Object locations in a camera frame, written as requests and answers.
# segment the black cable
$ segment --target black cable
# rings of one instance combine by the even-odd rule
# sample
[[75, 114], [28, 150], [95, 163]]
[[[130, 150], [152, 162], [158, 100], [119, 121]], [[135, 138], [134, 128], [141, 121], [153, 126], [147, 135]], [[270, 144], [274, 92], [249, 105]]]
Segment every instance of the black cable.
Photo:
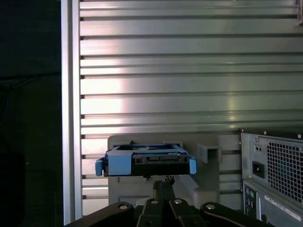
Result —
[[0, 132], [0, 154], [3, 153], [11, 153], [11, 145], [8, 143], [8, 141], [5, 139], [4, 135]]
[[61, 76], [61, 72], [47, 72], [47, 73], [37, 73], [37, 74], [27, 74], [27, 75], [15, 75], [8, 77], [0, 77], [0, 80], [13, 80], [13, 79], [31, 79], [36, 77], [54, 77]]
[[0, 124], [2, 124], [3, 117], [8, 105], [8, 93], [2, 93], [0, 97]]
[[24, 87], [32, 82], [35, 82], [37, 80], [39, 80], [41, 77], [36, 77], [36, 78], [31, 78], [31, 79], [25, 79], [25, 80], [22, 80], [21, 82], [17, 82], [15, 84], [13, 84], [11, 86], [12, 89], [14, 88], [18, 88], [18, 87]]

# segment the pc case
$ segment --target pc case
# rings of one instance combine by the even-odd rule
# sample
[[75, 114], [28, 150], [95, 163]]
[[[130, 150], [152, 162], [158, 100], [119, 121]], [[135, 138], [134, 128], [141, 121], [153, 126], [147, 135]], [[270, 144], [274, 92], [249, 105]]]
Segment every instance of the pc case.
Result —
[[275, 227], [303, 226], [301, 134], [241, 133], [245, 214]]

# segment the ventilation grille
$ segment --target ventilation grille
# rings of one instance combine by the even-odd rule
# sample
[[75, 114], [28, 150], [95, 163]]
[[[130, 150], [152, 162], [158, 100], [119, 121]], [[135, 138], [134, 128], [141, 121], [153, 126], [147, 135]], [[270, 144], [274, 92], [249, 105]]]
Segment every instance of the ventilation grille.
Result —
[[280, 143], [267, 146], [269, 186], [289, 198], [303, 200], [303, 152]]

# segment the sticker label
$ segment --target sticker label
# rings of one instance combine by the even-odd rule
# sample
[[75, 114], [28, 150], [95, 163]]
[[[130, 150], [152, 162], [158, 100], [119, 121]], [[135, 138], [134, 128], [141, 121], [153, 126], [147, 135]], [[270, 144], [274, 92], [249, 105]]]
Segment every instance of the sticker label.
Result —
[[290, 211], [289, 209], [287, 209], [286, 207], [282, 206], [280, 203], [277, 203], [276, 201], [272, 200], [271, 198], [264, 196], [264, 198], [270, 202], [271, 204], [274, 204], [276, 207], [280, 208], [281, 210], [283, 210], [285, 213], [289, 214], [290, 216], [292, 216], [293, 218], [297, 219], [298, 221], [301, 221], [301, 217], [299, 215], [296, 215], [295, 213], [293, 213], [292, 211]]

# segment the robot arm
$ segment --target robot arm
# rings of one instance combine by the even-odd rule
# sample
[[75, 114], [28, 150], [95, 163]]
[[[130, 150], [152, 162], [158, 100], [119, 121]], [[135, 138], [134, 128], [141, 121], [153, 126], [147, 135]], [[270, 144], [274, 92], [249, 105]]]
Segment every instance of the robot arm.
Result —
[[144, 206], [127, 202], [116, 202], [67, 227], [268, 227], [270, 225], [250, 218], [215, 202], [203, 204], [200, 209], [176, 198], [173, 190], [174, 179], [167, 177], [155, 181], [153, 198]]

